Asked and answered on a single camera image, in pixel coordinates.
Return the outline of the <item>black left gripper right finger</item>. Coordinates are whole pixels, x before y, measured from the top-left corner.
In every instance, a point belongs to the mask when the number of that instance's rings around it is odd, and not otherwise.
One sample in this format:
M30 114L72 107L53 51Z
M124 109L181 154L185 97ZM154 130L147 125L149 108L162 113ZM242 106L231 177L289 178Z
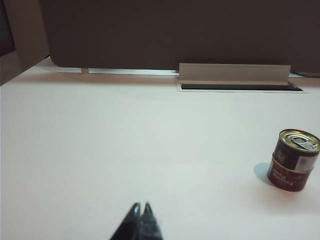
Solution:
M144 212L140 218L139 239L163 240L160 227L148 202L145 204Z

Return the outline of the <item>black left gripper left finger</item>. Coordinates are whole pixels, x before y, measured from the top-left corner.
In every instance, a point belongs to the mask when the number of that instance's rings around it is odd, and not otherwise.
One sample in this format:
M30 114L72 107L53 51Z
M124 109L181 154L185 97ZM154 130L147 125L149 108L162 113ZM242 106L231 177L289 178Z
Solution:
M117 227L110 240L137 240L141 218L141 204L135 202Z

